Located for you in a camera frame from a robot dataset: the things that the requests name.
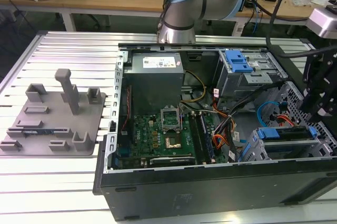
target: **sticker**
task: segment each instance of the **sticker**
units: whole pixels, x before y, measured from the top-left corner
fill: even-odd
[[[230,151],[228,155],[233,161],[235,161],[235,154],[232,151]]]
[[[23,133],[32,133],[32,134],[37,134],[37,131],[22,131]]]
[[[144,57],[143,68],[158,69],[161,67],[176,67],[174,57]]]
[[[219,89],[214,89],[213,93],[215,98],[219,97]]]
[[[259,66],[259,64],[257,62],[248,62],[248,65],[250,67],[258,67]]]
[[[239,141],[240,142],[240,133],[239,132],[234,131],[233,141]]]

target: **yellow wire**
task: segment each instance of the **yellow wire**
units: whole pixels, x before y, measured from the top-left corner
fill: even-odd
[[[194,76],[201,84],[202,84],[202,87],[204,89],[202,95],[197,98],[197,99],[190,99],[190,100],[182,100],[182,102],[186,102],[186,103],[192,103],[192,102],[196,102],[196,101],[199,101],[201,99],[204,98],[204,96],[206,95],[206,86],[205,84],[201,81],[201,79],[196,75],[194,74],[192,71],[189,71],[189,70],[185,70],[186,72],[190,73],[192,76]]]

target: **workbench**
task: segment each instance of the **workbench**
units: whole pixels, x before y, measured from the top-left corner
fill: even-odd
[[[76,31],[72,14],[98,14],[98,15],[122,15],[122,16],[143,16],[159,17],[163,9],[163,0],[12,0],[21,11],[29,12],[54,12],[62,15],[67,31]],[[273,12],[275,2],[258,0],[259,3],[269,12]],[[315,7],[319,5],[309,5],[295,7],[291,0],[283,0],[278,16],[286,18],[309,17]],[[8,0],[0,0],[0,9],[14,10],[14,6]],[[236,17],[226,21],[236,22],[232,36],[241,36],[244,24],[252,15],[252,9],[245,8],[238,12]],[[269,17],[263,14],[261,23],[268,23]],[[275,24],[304,25],[305,21],[289,22],[275,20]]]
[[[72,71],[78,91],[99,87],[107,94],[97,141],[107,133],[118,43],[153,43],[152,34],[49,32],[37,35],[0,84],[0,140],[27,100],[31,83],[61,91],[58,68]],[[265,45],[264,38],[197,36],[199,43]],[[299,39],[273,38],[286,52],[313,48]],[[294,59],[303,72],[304,60]],[[0,157],[0,223],[114,223],[103,196],[92,194],[98,144],[92,156],[78,158]],[[337,189],[310,204],[206,215],[178,216],[133,223],[337,223]]]

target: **expansion slot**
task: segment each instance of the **expansion slot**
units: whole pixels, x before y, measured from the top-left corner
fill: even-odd
[[[209,157],[211,158],[211,160],[214,160],[215,154],[213,151],[211,136],[208,134],[207,129],[206,129],[206,119],[204,115],[200,115],[200,119],[202,123],[202,128],[204,130],[205,143],[206,143],[207,150],[209,152]]]
[[[205,142],[201,116],[190,115],[189,123],[197,164],[203,164],[205,162],[211,163],[211,158]]]

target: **white cable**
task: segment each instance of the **white cable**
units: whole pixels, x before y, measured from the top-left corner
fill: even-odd
[[[199,109],[195,109],[195,110],[193,110],[193,109],[191,109],[191,108],[189,108],[188,106],[186,106],[184,103],[181,103],[183,106],[185,106],[187,109],[189,109],[189,110],[191,110],[191,111],[195,111],[195,112],[213,112],[213,113],[218,113],[218,112],[216,112],[216,111],[210,111],[210,110],[199,110]]]

